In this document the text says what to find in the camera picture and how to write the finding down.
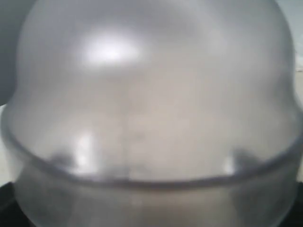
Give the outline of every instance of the transparent dome lid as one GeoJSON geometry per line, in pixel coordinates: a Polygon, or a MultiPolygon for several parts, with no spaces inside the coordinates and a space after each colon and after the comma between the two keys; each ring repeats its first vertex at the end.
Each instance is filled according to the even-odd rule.
{"type": "Polygon", "coordinates": [[[274,1],[41,0],[17,67],[6,133],[77,177],[236,175],[301,135],[292,38],[274,1]]]}

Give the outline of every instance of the translucent plastic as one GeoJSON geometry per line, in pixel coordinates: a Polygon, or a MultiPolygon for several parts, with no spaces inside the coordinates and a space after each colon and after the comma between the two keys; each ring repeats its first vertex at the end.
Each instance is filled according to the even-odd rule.
{"type": "MultiPolygon", "coordinates": [[[[87,219],[77,214],[94,199],[93,210],[115,211],[110,209],[115,203],[103,200],[105,185],[138,183],[143,194],[128,186],[118,190],[122,200],[115,206],[121,213],[125,206],[149,212],[161,204],[162,210],[150,215],[155,222],[134,211],[137,220],[127,227],[268,227],[287,211],[295,192],[302,116],[293,73],[292,38],[273,0],[38,1],[24,24],[18,87],[3,117],[12,166],[23,163],[13,167],[19,202],[40,220],[37,211],[50,214],[61,199],[25,202],[28,182],[44,192],[71,194],[74,203],[85,197],[83,206],[73,203],[79,210],[66,208],[40,225],[58,218],[54,226],[74,227],[67,220],[81,216],[77,226],[94,227],[101,225],[94,213],[87,219]],[[276,178],[276,171],[289,180],[276,178]],[[65,181],[56,182],[61,177],[65,181]],[[223,214],[234,206],[224,187],[231,182],[245,196],[272,196],[263,218],[257,204],[247,210],[250,224],[235,224],[237,215],[223,214]],[[186,189],[191,199],[183,195],[179,201],[177,195],[157,197],[151,186],[177,190],[191,183],[198,183],[186,189]],[[209,191],[208,201],[203,185],[209,183],[216,191],[209,191]],[[271,184],[285,184],[284,203],[282,189],[265,190],[271,184]],[[198,190],[198,197],[205,192],[204,199],[194,199],[196,191],[190,190],[198,190]],[[199,215],[183,210],[187,205],[195,214],[209,210],[223,216],[216,220],[207,212],[210,219],[201,224],[199,215]],[[172,220],[183,211],[183,222],[172,220]]],[[[44,195],[39,192],[38,198],[44,195]]],[[[107,217],[108,227],[125,222],[107,217]]]]}

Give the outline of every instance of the black base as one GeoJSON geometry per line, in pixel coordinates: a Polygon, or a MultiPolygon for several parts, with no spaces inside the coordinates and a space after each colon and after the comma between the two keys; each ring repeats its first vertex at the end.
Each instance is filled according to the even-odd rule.
{"type": "MultiPolygon", "coordinates": [[[[16,203],[11,183],[0,188],[0,227],[33,227],[16,203]]],[[[303,227],[303,183],[299,184],[296,202],[280,227],[303,227]]]]}

